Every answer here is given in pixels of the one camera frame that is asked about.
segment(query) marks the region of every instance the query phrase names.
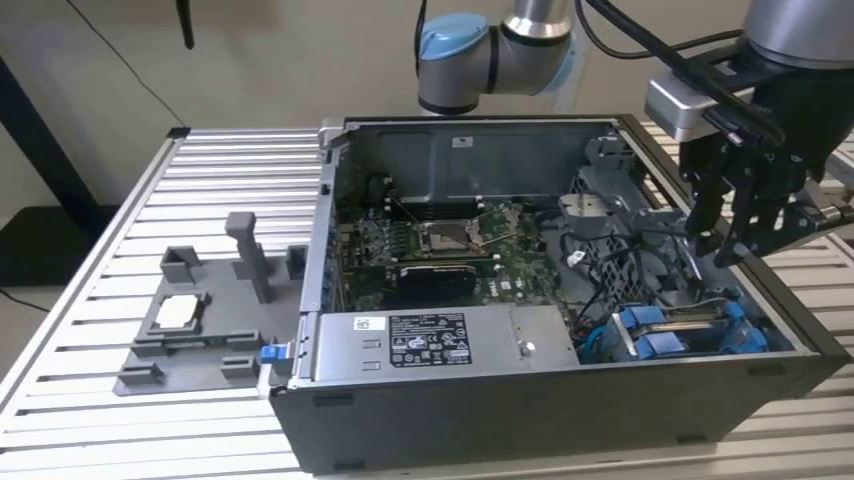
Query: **screw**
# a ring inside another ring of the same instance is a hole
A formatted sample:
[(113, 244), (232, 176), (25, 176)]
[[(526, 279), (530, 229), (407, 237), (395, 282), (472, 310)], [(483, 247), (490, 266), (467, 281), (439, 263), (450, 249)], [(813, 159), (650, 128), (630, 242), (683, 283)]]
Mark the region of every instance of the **screw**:
[(732, 142), (732, 145), (736, 147), (740, 147), (745, 144), (745, 139), (735, 132), (730, 132), (726, 139)]

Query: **black pole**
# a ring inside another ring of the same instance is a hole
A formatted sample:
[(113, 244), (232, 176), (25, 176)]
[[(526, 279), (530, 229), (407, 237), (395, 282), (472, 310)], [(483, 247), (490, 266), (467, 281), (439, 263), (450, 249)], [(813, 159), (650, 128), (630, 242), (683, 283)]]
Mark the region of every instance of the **black pole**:
[(56, 143), (41, 116), (0, 57), (0, 121), (71, 221), (93, 245), (107, 227), (107, 215)]

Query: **white sticker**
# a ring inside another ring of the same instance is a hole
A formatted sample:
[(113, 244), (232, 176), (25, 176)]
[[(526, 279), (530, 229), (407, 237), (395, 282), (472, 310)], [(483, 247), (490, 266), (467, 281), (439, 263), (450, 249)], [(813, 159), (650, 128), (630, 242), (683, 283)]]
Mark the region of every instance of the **white sticker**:
[(475, 145), (475, 137), (451, 137), (451, 148), (471, 148)]
[(575, 250), (575, 252), (572, 253), (572, 255), (570, 255), (566, 258), (566, 264), (570, 268), (572, 268), (575, 265), (578, 265), (580, 263), (582, 260), (584, 260), (584, 257), (587, 256), (587, 254), (584, 252), (582, 252), (580, 250)]
[(354, 330), (386, 330), (386, 317), (355, 317)]

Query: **motherboard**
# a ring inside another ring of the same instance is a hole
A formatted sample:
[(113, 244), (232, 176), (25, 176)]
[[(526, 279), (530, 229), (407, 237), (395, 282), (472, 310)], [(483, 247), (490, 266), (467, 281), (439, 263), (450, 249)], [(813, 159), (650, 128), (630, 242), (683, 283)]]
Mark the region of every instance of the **motherboard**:
[(419, 220), (403, 204), (356, 209), (340, 224), (344, 297), (352, 311), (571, 300), (522, 202), (479, 202), (471, 218)]

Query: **metal table frame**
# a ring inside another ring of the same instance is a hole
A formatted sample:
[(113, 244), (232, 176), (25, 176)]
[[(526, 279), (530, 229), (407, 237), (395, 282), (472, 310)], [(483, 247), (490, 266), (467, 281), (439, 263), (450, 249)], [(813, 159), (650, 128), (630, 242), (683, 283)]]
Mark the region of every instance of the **metal table frame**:
[[(676, 145), (650, 132), (667, 152)], [(5, 478), (292, 479), (299, 471), (255, 389), (136, 397), (115, 375), (160, 281), (168, 245), (236, 258), (229, 211), (259, 216), (257, 240), (281, 255), (305, 243), (318, 189), (316, 129), (192, 130), (169, 138), (93, 253), (0, 385)], [(853, 166), (854, 142), (838, 152)], [(838, 181), (830, 179), (830, 187)], [(831, 235), (767, 259), (854, 355), (854, 252)], [(371, 478), (854, 477), (854, 365), (806, 398), (774, 402), (715, 446), (383, 472)]]

